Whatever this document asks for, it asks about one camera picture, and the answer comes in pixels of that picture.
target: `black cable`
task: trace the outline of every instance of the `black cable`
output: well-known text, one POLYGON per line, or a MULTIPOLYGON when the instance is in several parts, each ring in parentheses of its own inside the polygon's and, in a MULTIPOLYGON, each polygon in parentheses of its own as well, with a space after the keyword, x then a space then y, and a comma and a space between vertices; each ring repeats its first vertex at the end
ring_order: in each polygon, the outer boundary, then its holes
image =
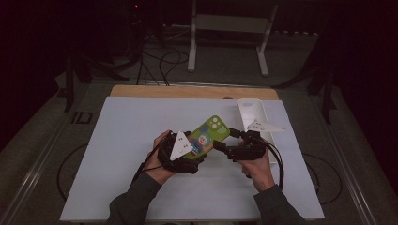
POLYGON ((163 167, 163 166, 158 166, 158 167, 154 167, 154 168, 149 168, 149 169, 144 169, 144 170, 142 170, 142 172, 146 172, 146 171, 153 171, 153 170, 156 170, 156 169, 158 169, 158 168, 160 168, 160 167, 163 167))
MULTIPOLYGON (((181 54, 184 54, 185 56, 187 56, 187 58, 184 59, 184 60, 182 60, 182 61, 180 61, 180 62, 179 62, 179 61, 177 61, 177 62, 170 62, 170 61, 167 61, 167 60, 164 60, 164 59, 163 59, 163 63, 168 63, 168 64, 183 64, 183 63, 188 62, 189 56, 188 56, 188 54, 187 54, 186 52, 182 52, 182 51, 179 51, 179 50, 174 49, 174 48, 169 48, 169 49, 172 49, 172 50, 174 50, 175 52, 179 52, 179 53, 181 53, 181 54)), ((148 53, 148 52, 144 52, 144 51, 143 51, 143 54, 146 54, 147 56, 150 56, 150 57, 152 57, 152 58, 161 60, 161 58, 159 58, 158 56, 153 55, 153 54, 150 54, 150 53, 148 53)))
POLYGON ((259 139, 255 138, 255 140, 265 144, 266 147, 268 148, 268 150, 272 153, 272 155, 275 157, 276 161, 278 162, 278 166, 279 166, 279 185, 278 186, 281 190, 283 190, 284 169, 283 169, 283 161, 282 161, 281 153, 279 152, 278 148, 275 145, 273 145, 272 143, 266 142, 262 138, 259 138, 259 139))
POLYGON ((137 172, 135 173, 134 177, 132 178, 131 183, 134 183, 134 181, 138 178, 138 176, 140 176, 140 173, 144 171, 144 166, 146 165, 146 163, 149 161, 149 159, 153 156, 153 154, 156 152, 156 150, 158 150, 166 141, 166 139, 163 139, 161 142, 159 142, 153 149, 152 151, 149 153, 149 155, 146 157, 145 161, 143 163, 141 163, 140 167, 138 168, 137 172))
POLYGON ((142 71, 142 69, 143 69, 143 55, 141 54, 141 56, 140 56, 140 69, 138 70, 138 77, 137 77, 137 83, 136 83, 136 85, 138 85, 138 82, 140 81, 140 76, 141 76, 141 71, 142 71))
POLYGON ((147 74, 148 72, 146 72, 145 74, 144 74, 144 85, 146 85, 146 74, 147 74))
POLYGON ((152 75, 152 73, 149 71, 149 68, 146 66, 146 64, 143 63, 144 68, 146 69, 146 72, 149 73, 149 75, 152 77, 153 81, 156 82, 156 84, 158 86, 160 86, 160 84, 158 83, 158 81, 155 79, 155 77, 152 75))
POLYGON ((319 185, 320 185, 318 174, 316 174, 314 168, 311 167, 308 162, 304 161, 304 163, 305 163, 305 165, 307 165, 307 167, 310 169, 310 171, 313 172, 313 175, 315 176, 315 180, 316 180, 315 193, 318 194, 319 193, 319 185))
POLYGON ((303 156, 307 156, 307 157, 311 157, 311 158, 316 158, 316 159, 318 159, 318 160, 320 160, 320 161, 326 163, 326 164, 329 165, 329 166, 334 170, 334 172, 336 173, 337 177, 339 178, 339 191, 338 191, 338 193, 337 193, 336 196, 334 196, 331 200, 326 201, 326 202, 321 202, 321 204, 333 203, 337 198, 340 197, 340 195, 342 194, 342 191, 343 191, 343 182, 342 182, 342 178, 340 177, 339 172, 336 170, 336 168, 334 168, 330 163, 328 163, 328 162, 327 162, 326 160, 324 160, 323 158, 316 157, 316 156, 313 156, 313 155, 310 155, 310 154, 306 154, 306 153, 303 153, 302 155, 303 155, 303 156))
POLYGON ((165 74, 163 73, 163 70, 161 69, 161 63, 164 61, 164 58, 167 56, 167 55, 169 55, 169 54, 172 54, 172 53, 178 53, 178 60, 177 60, 177 62, 179 62, 179 60, 181 59, 181 53, 180 52, 169 52, 169 53, 166 53, 166 54, 164 54, 162 57, 161 57, 161 60, 159 61, 159 70, 161 71, 161 75, 163 76, 163 78, 167 81, 167 75, 170 73, 170 71, 172 71, 177 65, 178 65, 178 63, 175 63, 165 74))
POLYGON ((82 145, 80 145, 79 147, 77 147, 77 148, 75 148, 75 149, 73 149, 73 151, 71 151, 65 158, 64 158, 64 160, 62 161, 62 163, 61 163, 61 165, 59 166, 59 168, 58 168, 58 172, 56 173, 56 187, 58 188, 58 192, 59 192, 59 194, 61 195, 61 197, 62 197, 62 199, 64 200, 64 201, 66 201, 67 200, 67 196, 65 195, 65 193, 62 191, 62 188, 61 188, 61 184, 60 184, 60 176, 61 176, 61 172, 62 172, 62 168, 64 167, 64 164, 68 161, 68 159, 73 155, 73 154, 75 154, 76 152, 78 152, 80 149, 82 149, 82 148, 84 148, 84 147, 87 147, 88 146, 88 143, 84 143, 84 144, 82 144, 82 145))

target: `person's left hand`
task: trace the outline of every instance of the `person's left hand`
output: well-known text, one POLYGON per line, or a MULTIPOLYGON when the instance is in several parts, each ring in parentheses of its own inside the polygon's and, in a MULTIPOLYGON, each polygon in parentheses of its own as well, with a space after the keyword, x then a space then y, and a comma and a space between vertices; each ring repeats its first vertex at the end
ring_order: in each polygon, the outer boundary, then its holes
MULTIPOLYGON (((170 130, 164 131, 158 138, 153 141, 153 148, 155 148, 170 132, 170 130)), ((151 156, 149 161, 144 166, 144 170, 146 170, 146 174, 151 176, 154 180, 156 180, 160 185, 163 185, 170 177, 172 177, 176 172, 170 172, 164 169, 161 166, 161 163, 158 160, 158 151, 151 156)))

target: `smartphone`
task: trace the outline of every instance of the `smartphone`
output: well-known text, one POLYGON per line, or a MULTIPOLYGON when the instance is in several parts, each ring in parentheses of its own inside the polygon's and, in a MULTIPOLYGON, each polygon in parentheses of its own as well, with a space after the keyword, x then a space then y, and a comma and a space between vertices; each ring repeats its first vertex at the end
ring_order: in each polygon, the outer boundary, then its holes
POLYGON ((196 159, 213 149, 213 141, 222 142, 229 136, 228 126, 218 115, 212 115, 205 123, 189 135, 192 151, 184 155, 187 159, 196 159))

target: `white table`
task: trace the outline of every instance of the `white table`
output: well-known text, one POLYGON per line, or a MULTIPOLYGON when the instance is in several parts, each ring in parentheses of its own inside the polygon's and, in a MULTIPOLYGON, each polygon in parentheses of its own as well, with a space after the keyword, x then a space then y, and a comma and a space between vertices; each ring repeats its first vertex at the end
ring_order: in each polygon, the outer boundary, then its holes
MULTIPOLYGON (((307 219, 323 218, 314 186, 301 156, 285 108, 279 100, 263 101, 285 170, 283 193, 307 219)), ((108 97, 61 215, 63 221, 99 221, 109 216, 109 203, 130 186, 153 139, 166 129, 193 130, 217 114, 237 125, 237 101, 198 98, 108 97)), ((237 140, 227 139, 230 145, 237 140)), ((272 166, 278 183, 278 166, 272 166)), ((148 221, 258 220, 252 181, 240 166, 213 150, 199 172, 177 174, 150 204, 148 221)))

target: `metal frame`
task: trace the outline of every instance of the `metal frame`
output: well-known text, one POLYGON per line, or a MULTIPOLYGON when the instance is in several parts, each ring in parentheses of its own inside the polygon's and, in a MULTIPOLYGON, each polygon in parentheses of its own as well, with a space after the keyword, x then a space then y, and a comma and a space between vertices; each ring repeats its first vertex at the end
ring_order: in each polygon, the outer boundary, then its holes
MULTIPOLYGON (((84 95, 87 91, 88 86, 81 85, 79 90, 82 92, 81 95, 84 95)), ((26 202, 28 201, 30 195, 32 194, 38 180, 46 168, 47 162, 49 160, 49 156, 54 150, 54 147, 64 131, 64 128, 67 124, 70 123, 71 118, 74 115, 74 111, 79 106, 81 99, 79 102, 75 102, 75 104, 71 105, 70 111, 64 112, 59 118, 59 122, 54 129, 53 134, 49 137, 45 146, 41 150, 38 155, 38 158, 32 165, 32 167, 27 172, 25 178, 23 179, 20 187, 16 191, 16 194, 12 198, 11 202, 8 204, 7 209, 4 211, 3 215, 0 217, 0 224, 9 225, 14 224, 18 218, 18 215, 22 212, 26 202)))
POLYGON ((325 135, 331 141, 331 147, 333 149, 332 154, 336 158, 336 162, 339 166, 341 176, 347 186, 347 189, 351 195, 351 198, 357 207, 358 214, 360 215, 360 219, 362 220, 363 224, 366 225, 376 225, 377 222, 375 221, 375 216, 372 213, 369 204, 366 202, 365 196, 363 195, 363 191, 360 188, 360 184, 358 183, 357 179, 355 178, 354 173, 349 166, 347 159, 344 156, 343 148, 339 144, 339 141, 334 134, 333 126, 327 124, 323 118, 323 114, 321 110, 317 107, 314 97, 311 97, 311 102, 313 103, 313 107, 317 112, 317 117, 320 121, 320 124, 323 125, 323 129, 325 130, 325 135))
POLYGON ((227 17, 213 16, 196 13, 196 0, 192 0, 192 20, 191 20, 191 48, 188 60, 188 71, 195 71, 196 63, 196 30, 221 30, 221 31, 240 31, 250 33, 264 34, 262 43, 257 46, 258 63, 261 69, 261 75, 269 75, 264 49, 267 46, 268 38, 272 29, 278 5, 274 5, 272 13, 268 19, 247 18, 247 17, 227 17))

